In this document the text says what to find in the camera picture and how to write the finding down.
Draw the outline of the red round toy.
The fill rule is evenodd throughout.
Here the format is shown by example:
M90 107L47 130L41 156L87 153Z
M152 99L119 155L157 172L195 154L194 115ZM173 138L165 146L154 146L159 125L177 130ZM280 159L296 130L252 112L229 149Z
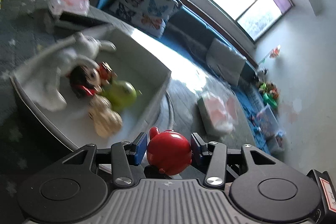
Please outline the red round toy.
M180 133L173 130L160 132L157 127L152 127L149 136L147 160L160 174L179 174L192 163L191 145Z

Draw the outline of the butterfly pillow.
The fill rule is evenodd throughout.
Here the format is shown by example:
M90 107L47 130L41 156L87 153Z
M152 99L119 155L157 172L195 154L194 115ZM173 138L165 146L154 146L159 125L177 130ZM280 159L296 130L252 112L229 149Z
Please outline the butterfly pillow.
M143 32L160 38L168 20L181 7L180 0L115 0L108 11Z

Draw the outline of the green apple toy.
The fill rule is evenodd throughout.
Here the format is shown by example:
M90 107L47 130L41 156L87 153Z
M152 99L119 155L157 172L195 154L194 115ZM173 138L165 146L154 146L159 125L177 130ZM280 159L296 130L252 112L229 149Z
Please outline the green apple toy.
M102 88L101 96L105 97L110 103L113 111L122 112L136 101L138 96L142 95L140 90L124 80L112 80L109 85Z

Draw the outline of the quilted table mat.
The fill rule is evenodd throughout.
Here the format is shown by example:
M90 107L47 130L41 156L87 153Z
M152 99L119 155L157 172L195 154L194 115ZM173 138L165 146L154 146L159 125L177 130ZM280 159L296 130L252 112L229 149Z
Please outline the quilted table mat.
M248 119L231 87L217 80L193 60L132 26L91 8L89 15L102 20L84 35L109 40L116 52L101 51L119 79L141 92L134 104L121 113L119 132L104 138L89 118L89 98L77 98L68 78L60 77L59 89L50 81L54 54L74 42L73 30L49 26L47 0L1 0L1 191L15 196L18 184L29 174L79 147L94 143L108 148L133 140L152 126L173 129L189 137L207 135L197 100L212 92L236 105L237 123L232 133L216 136L228 148L255 144Z

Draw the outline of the tissue pack near door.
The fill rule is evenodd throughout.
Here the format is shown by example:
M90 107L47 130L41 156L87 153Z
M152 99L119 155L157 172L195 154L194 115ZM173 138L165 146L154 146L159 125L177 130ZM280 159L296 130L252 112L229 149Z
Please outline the tissue pack near door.
M48 8L52 15L60 16L64 12L87 16L89 0L48 0Z

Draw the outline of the clear storage box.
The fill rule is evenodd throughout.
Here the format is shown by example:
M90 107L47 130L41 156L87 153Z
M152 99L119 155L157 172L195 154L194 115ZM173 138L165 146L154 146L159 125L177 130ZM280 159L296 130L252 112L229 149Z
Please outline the clear storage box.
M261 131L266 139L271 138L279 131L278 121L272 112L272 108L266 105L256 115L256 120L261 128Z

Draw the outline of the tissue pack near window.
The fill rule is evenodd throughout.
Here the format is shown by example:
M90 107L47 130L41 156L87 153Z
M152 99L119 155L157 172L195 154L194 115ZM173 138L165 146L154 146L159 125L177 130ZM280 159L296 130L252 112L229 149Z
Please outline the tissue pack near window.
M197 101L207 135L224 137L239 124L236 102L233 96L216 96L211 92L202 93Z

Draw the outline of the blue sofa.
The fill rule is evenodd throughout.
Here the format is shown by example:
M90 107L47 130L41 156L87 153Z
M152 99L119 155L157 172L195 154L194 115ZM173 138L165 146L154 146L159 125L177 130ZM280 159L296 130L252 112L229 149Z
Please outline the blue sofa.
M230 86L240 102L257 148L266 153L276 152L271 148L270 140L266 138L256 120L257 113L264 107L264 104L253 86L257 82L254 67L249 62L245 62L238 84L230 85L228 80L222 76L222 69L217 71L207 64L206 54L213 41L219 41L222 46L228 48L232 46L227 40L227 35L217 32L193 10L181 5L177 13L167 22L159 41L212 75L217 82ZM189 134L195 130L202 135L205 134L200 112L196 106L191 104L191 97L186 94L186 89L180 84L173 84L169 88L169 94L175 110L174 128L181 133Z

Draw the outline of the small red figurine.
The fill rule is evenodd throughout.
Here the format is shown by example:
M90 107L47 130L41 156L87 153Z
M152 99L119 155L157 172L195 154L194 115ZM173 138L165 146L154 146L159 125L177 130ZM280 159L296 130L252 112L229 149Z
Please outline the small red figurine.
M106 87L111 85L117 79L117 74L106 62L99 63L98 73L100 75L101 86Z

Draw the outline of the grey cushion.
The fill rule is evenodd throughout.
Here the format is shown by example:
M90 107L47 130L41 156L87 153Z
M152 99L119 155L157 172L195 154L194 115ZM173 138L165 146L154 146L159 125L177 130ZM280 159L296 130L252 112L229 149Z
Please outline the grey cushion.
M232 46L214 38L206 54L207 65L229 84L237 86L246 58Z

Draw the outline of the round lazy susan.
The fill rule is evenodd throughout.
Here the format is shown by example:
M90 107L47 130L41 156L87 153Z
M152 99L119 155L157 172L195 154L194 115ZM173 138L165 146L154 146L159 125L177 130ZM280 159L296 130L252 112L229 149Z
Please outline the round lazy susan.
M165 95L163 96L159 106L159 114L154 125L161 131L172 130L174 127L174 118L175 112L173 102L169 92L165 91Z

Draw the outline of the plush toys on sofa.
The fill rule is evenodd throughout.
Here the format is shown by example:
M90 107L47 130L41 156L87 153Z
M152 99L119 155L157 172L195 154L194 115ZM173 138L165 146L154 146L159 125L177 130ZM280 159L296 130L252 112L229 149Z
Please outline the plush toys on sofa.
M273 82L267 81L268 70L262 68L256 73L256 87L258 88L259 94L265 105L269 105L272 109L277 110L278 108L278 98L279 92L276 85Z

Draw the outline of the grey cardboard box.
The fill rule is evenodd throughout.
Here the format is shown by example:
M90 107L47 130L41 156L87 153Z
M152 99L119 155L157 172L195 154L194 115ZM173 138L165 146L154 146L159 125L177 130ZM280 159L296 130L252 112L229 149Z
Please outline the grey cardboard box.
M19 125L45 149L107 148L146 131L171 76L155 55L115 26L61 39L13 71Z

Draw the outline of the tan peanut toy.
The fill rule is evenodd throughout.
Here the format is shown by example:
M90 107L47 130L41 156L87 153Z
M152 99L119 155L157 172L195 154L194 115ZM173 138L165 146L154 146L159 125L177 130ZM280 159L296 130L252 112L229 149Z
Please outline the tan peanut toy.
M96 134L102 138L109 138L122 128L120 114L112 110L111 103L103 96L94 95L89 103L88 114L93 120Z

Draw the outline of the white plush rabbit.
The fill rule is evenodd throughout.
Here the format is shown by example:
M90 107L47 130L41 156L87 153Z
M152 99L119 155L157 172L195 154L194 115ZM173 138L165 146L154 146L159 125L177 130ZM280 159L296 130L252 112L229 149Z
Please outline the white plush rabbit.
M69 75L80 65L98 70L95 59L101 50L115 52L116 46L108 40L98 40L76 32L23 65L17 74L19 82L30 100L42 108L48 111L63 110L67 102L59 92L60 78Z

